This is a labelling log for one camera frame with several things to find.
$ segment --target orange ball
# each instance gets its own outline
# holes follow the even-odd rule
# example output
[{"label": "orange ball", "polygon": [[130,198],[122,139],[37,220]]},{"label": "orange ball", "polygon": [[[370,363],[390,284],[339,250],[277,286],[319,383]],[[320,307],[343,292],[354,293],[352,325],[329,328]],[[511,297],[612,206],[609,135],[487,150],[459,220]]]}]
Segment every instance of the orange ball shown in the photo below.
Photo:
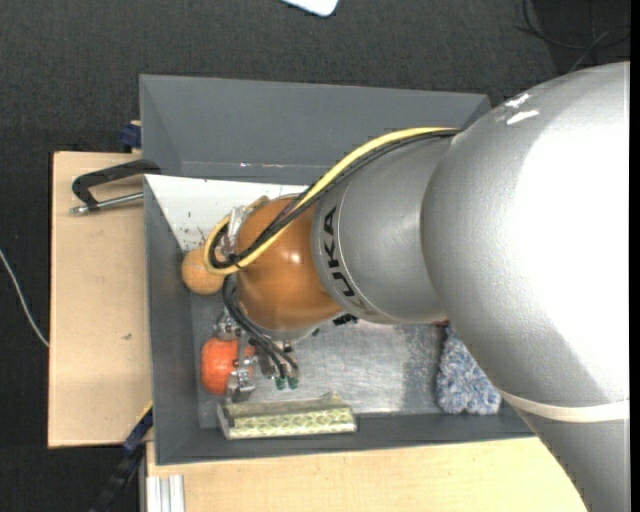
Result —
[{"label": "orange ball", "polygon": [[189,251],[182,260],[182,280],[193,293],[212,295],[222,288],[224,276],[207,271],[204,266],[204,248]]},{"label": "orange ball", "polygon": [[[247,347],[245,357],[255,353],[253,347]],[[236,368],[234,364],[238,358],[238,340],[223,341],[211,338],[200,353],[200,380],[209,393],[224,395],[227,390],[229,375]]]}]

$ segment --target white object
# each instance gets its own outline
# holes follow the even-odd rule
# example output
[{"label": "white object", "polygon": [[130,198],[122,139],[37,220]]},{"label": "white object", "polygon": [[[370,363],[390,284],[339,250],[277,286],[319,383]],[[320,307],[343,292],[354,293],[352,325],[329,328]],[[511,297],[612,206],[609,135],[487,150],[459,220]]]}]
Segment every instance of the white object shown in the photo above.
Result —
[{"label": "white object", "polygon": [[203,245],[209,232],[234,208],[261,196],[270,199],[298,194],[300,185],[146,175],[171,231],[183,252]]},{"label": "white object", "polygon": [[171,475],[168,479],[147,477],[146,512],[186,512],[184,477]]},{"label": "white object", "polygon": [[336,10],[339,0],[282,0],[300,9],[317,14],[318,16],[329,16]]}]

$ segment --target white paper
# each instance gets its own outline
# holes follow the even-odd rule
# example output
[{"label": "white paper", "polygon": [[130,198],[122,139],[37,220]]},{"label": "white paper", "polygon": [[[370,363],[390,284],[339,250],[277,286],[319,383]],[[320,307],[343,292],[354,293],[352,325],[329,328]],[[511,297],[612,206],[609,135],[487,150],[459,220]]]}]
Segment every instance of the white paper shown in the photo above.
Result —
[{"label": "white paper", "polygon": [[248,206],[261,196],[275,199],[297,194],[303,186],[248,183],[174,176],[146,175],[180,248],[204,245],[211,230],[237,206]]},{"label": "white paper", "polygon": [[318,16],[329,16],[336,10],[339,0],[282,0],[300,9],[309,11]]}]

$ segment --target red object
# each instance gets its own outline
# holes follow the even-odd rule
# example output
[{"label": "red object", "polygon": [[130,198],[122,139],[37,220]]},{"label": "red object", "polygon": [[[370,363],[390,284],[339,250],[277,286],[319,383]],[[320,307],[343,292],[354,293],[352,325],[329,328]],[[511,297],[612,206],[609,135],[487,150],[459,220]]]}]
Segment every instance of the red object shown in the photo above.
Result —
[{"label": "red object", "polygon": [[[251,357],[253,354],[253,347],[247,347],[245,357]],[[223,341],[211,338],[203,345],[200,358],[202,385],[209,393],[224,395],[227,390],[227,379],[237,366],[238,340]]]}]

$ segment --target yellow cable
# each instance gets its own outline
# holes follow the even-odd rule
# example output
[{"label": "yellow cable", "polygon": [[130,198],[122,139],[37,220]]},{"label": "yellow cable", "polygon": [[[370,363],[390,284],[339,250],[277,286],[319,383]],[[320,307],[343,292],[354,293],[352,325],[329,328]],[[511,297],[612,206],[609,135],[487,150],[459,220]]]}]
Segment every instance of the yellow cable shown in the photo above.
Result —
[{"label": "yellow cable", "polygon": [[[345,169],[347,169],[350,165],[354,164],[358,160],[360,160],[363,156],[368,153],[375,151],[376,149],[385,146],[386,144],[391,144],[392,142],[397,142],[403,139],[409,139],[411,137],[417,137],[419,135],[425,135],[427,133],[436,133],[442,131],[450,131],[450,128],[407,128],[405,130],[398,130],[395,132],[387,133],[385,135],[381,135],[380,137],[376,137],[375,139],[370,140],[369,142],[363,144],[362,146],[356,148],[347,156],[345,156],[342,160],[340,160],[336,165],[334,165],[331,169],[329,169],[322,178],[320,178],[316,184],[305,194],[305,196],[300,200],[300,202],[291,210],[291,213],[295,212],[298,208],[300,208],[303,204],[310,201],[313,197],[319,194],[322,190],[324,190],[336,177],[340,175]],[[247,265],[253,263],[262,253],[264,253],[270,246],[273,244],[279,237],[284,233],[287,229],[287,226],[282,228],[280,231],[272,235],[270,238],[265,240],[259,247],[257,247],[251,254],[245,256],[242,260],[238,261],[238,266],[231,265],[227,268],[215,268],[211,265],[209,261],[209,251],[211,248],[211,244],[213,240],[216,238],[216,235],[229,223],[231,217],[227,215],[224,217],[217,225],[213,228],[207,241],[204,245],[204,266],[208,272],[219,275],[226,276],[233,274],[240,270],[240,267],[246,267]]]}]

